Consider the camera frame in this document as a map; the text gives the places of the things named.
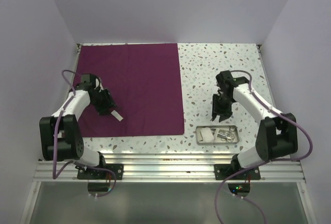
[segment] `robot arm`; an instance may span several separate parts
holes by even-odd
[[[278,157],[293,154],[297,151],[296,127],[270,113],[251,94],[249,80],[245,77],[233,78],[230,71],[222,71],[216,76],[218,94],[213,95],[212,120],[219,116],[219,122],[232,115],[232,103],[240,103],[255,119],[259,125],[259,131],[255,146],[251,149],[233,156],[231,172],[237,172],[242,168],[258,165]],[[273,108],[258,93],[255,94],[275,112],[296,121],[293,114],[283,114]]]
[[[99,115],[113,114],[118,118],[116,111],[110,112],[110,108],[115,107],[116,104],[96,75],[83,74],[75,90],[75,94],[69,93],[67,100],[58,111],[40,120],[42,154],[45,160],[53,160],[55,123],[60,112],[63,111],[57,138],[57,161],[74,160],[80,165],[103,168],[105,163],[102,154],[84,146],[78,119],[90,104],[95,107]]]

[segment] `metal tray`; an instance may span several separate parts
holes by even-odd
[[[204,142],[201,136],[201,129],[209,127],[212,130],[213,135],[218,129],[218,134],[214,142]],[[198,145],[233,145],[239,142],[239,135],[237,127],[234,125],[227,126],[197,126],[195,129],[195,136],[197,138]]]

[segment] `lavender wall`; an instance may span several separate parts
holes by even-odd
[[[18,223],[75,43],[54,0],[0,0],[0,223]]]
[[[288,0],[262,45],[278,108],[293,112],[314,150],[302,161],[318,223],[331,220],[331,0]],[[308,142],[299,135],[299,153]]]
[[[262,43],[287,0],[55,0],[76,42]]]

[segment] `terrazzo tabletop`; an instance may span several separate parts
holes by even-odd
[[[255,44],[179,43],[178,54],[182,79],[185,133],[177,136],[140,136],[84,138],[85,146],[102,153],[239,153],[254,146],[258,125],[239,104],[232,105],[233,116],[212,122],[212,97],[217,93],[215,76],[223,70],[246,70],[253,76],[253,87],[272,104],[259,53]],[[233,76],[244,76],[233,73]],[[236,145],[198,145],[197,126],[235,125]]]

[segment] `purple cable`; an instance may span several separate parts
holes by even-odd
[[[75,162],[74,164],[77,165],[77,166],[85,167],[85,165],[82,165],[82,164],[77,163],[77,162]],[[105,168],[96,168],[96,167],[92,167],[92,166],[86,166],[86,167],[91,169],[91,170],[95,170],[95,171],[106,171],[106,172],[108,172],[112,175],[112,177],[114,178],[113,186],[106,193],[97,194],[95,196],[96,197],[104,197],[104,196],[108,195],[114,189],[114,187],[116,185],[116,174],[114,172],[112,172],[111,170],[108,170],[108,169],[105,169]]]
[[[255,99],[256,99],[256,100],[257,100],[257,101],[258,101],[258,102],[264,107],[264,108],[266,108],[268,111],[270,111],[270,113],[272,113],[272,114],[278,116],[279,118],[281,118],[281,119],[287,121],[288,123],[292,124],[293,126],[297,127],[298,129],[300,129],[300,130],[304,133],[304,135],[307,137],[307,139],[308,139],[308,142],[309,142],[309,150],[308,150],[308,152],[307,152],[305,155],[303,155],[303,156],[301,156],[301,157],[298,157],[298,158],[295,158],[295,159],[291,159],[291,158],[277,158],[277,159],[272,159],[271,161],[299,161],[299,160],[302,160],[302,159],[307,158],[307,157],[311,154],[311,152],[312,152],[313,144],[312,144],[311,138],[310,138],[309,134],[306,132],[306,130],[305,130],[301,125],[299,125],[298,123],[296,123],[296,122],[294,122],[294,121],[292,121],[292,120],[286,118],[285,116],[283,116],[283,115],[277,113],[277,112],[274,111],[273,109],[269,109],[269,106],[266,105],[266,104],[265,104],[265,103],[264,103],[264,102],[263,102],[263,101],[262,101],[262,100],[261,100],[261,99],[260,99],[255,93],[254,93],[254,91],[252,91],[252,79],[253,79],[253,77],[252,77],[252,75],[251,75],[249,72],[244,71],[244,70],[232,70],[231,72],[242,72],[242,73],[247,74],[247,75],[249,76],[248,88],[249,88],[249,91],[252,93],[253,97],[254,97],[254,98],[255,98]],[[218,220],[219,220],[219,222],[220,222],[221,224],[224,224],[224,222],[223,222],[223,220],[221,219],[221,216],[220,216],[220,214],[219,214],[219,212],[218,212],[217,199],[218,199],[219,191],[221,190],[221,188],[223,187],[223,185],[225,184],[225,182],[226,182],[227,180],[229,180],[229,179],[231,179],[231,178],[237,176],[237,175],[240,175],[240,174],[242,174],[242,173],[244,173],[244,172],[246,172],[246,171],[249,171],[249,170],[251,170],[251,169],[253,169],[253,168],[255,168],[255,167],[263,166],[263,165],[265,165],[266,163],[269,163],[269,162],[270,162],[270,161],[266,161],[266,162],[260,163],[260,164],[258,164],[258,165],[250,166],[250,167],[248,167],[248,168],[244,168],[244,169],[242,169],[242,170],[240,170],[240,171],[237,171],[236,173],[234,173],[234,174],[228,176],[226,179],[224,179],[224,180],[222,181],[222,183],[218,186],[217,191],[216,191],[216,195],[215,195],[215,199],[214,199],[214,207],[215,207],[215,212],[216,212],[217,218],[218,218]],[[258,210],[260,211],[260,213],[261,213],[262,216],[263,216],[263,221],[264,221],[264,223],[266,224],[266,223],[267,223],[267,219],[266,219],[266,216],[265,216],[265,214],[263,213],[262,209],[261,209],[256,203],[254,203],[252,200],[247,199],[247,198],[244,198],[244,200],[247,201],[247,202],[250,202],[251,204],[253,204],[255,207],[258,208]]]
[[[62,71],[62,77],[63,79],[67,82],[67,84],[70,85],[71,89],[72,89],[72,92],[73,92],[73,96],[71,96],[67,101],[66,103],[63,105],[63,109],[60,111],[60,114],[58,115],[58,118],[56,120],[56,123],[55,123],[55,128],[54,128],[54,148],[53,148],[53,179],[57,179],[58,176],[61,174],[61,172],[64,170],[64,168],[71,164],[72,161],[69,161],[67,163],[65,163],[61,169],[58,171],[58,173],[56,173],[56,165],[57,165],[57,134],[58,134],[58,127],[59,127],[59,124],[60,124],[60,120],[61,120],[61,117],[63,115],[63,112],[64,110],[66,109],[66,107],[69,105],[69,103],[74,99],[74,96],[76,95],[76,90],[74,89],[73,85],[69,82],[69,80],[64,76],[64,73],[65,72],[70,72],[70,73],[73,73],[73,74],[76,74],[78,76],[80,76],[78,73],[72,71],[72,70],[63,70]]]

